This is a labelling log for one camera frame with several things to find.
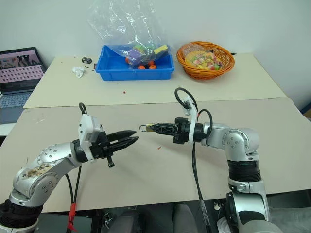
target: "laptop keyboard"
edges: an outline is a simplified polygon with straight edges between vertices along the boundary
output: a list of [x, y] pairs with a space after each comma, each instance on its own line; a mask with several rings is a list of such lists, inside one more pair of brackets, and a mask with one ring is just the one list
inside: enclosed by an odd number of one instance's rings
[[2, 96], [0, 108], [24, 106], [31, 93]]

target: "beige tabletop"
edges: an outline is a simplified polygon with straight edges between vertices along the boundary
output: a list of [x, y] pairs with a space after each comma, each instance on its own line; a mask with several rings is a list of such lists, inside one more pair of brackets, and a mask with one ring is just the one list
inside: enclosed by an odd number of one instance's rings
[[[285, 97], [252, 54], [234, 58], [230, 72], [208, 81], [192, 79], [175, 62], [170, 80], [107, 82], [93, 71], [93, 63], [84, 64], [81, 57], [56, 57], [24, 108], [76, 106], [80, 101], [87, 105], [169, 103], [176, 102], [173, 91], [177, 87], [188, 89], [197, 101]], [[85, 68], [85, 74], [78, 79], [71, 69], [79, 66]]]
[[[260, 169], [268, 194], [311, 188], [311, 123], [289, 98], [206, 101], [214, 122], [248, 127], [260, 135]], [[145, 123], [184, 117], [179, 104], [88, 106], [107, 133], [138, 130]], [[0, 148], [0, 203], [8, 198], [17, 171], [47, 145], [78, 138], [78, 107], [25, 109]], [[95, 209], [197, 200], [191, 168], [191, 144], [173, 144], [170, 136], [138, 132], [139, 140], [107, 160], [83, 164], [77, 209]], [[222, 150], [197, 148], [198, 176], [205, 199], [224, 198], [228, 167]], [[77, 169], [70, 172], [75, 183]], [[69, 188], [62, 178], [44, 205], [45, 212], [69, 209]]]

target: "red tape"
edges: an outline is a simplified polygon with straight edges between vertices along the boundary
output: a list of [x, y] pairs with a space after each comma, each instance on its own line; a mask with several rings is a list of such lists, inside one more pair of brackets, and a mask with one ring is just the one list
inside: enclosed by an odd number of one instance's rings
[[76, 203], [72, 203], [70, 205], [67, 228], [74, 231], [74, 232], [77, 232], [77, 230], [73, 227], [73, 220], [74, 220], [75, 215], [76, 215]]

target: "white crumpled paper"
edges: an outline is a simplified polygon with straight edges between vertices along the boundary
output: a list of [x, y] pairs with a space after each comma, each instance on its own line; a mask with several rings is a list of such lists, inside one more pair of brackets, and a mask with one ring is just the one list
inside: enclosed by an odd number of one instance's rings
[[76, 74], [77, 78], [81, 78], [84, 72], [83, 67], [73, 67], [72, 72]]

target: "white wall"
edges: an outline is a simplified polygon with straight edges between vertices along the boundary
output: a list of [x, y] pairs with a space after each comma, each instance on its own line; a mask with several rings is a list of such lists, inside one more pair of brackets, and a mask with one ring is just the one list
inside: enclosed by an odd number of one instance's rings
[[[0, 0], [0, 50], [36, 46], [48, 65], [58, 55], [99, 55], [103, 42], [86, 21], [92, 2]], [[251, 52], [298, 108], [311, 101], [310, 0], [154, 2], [174, 47], [204, 40]]]

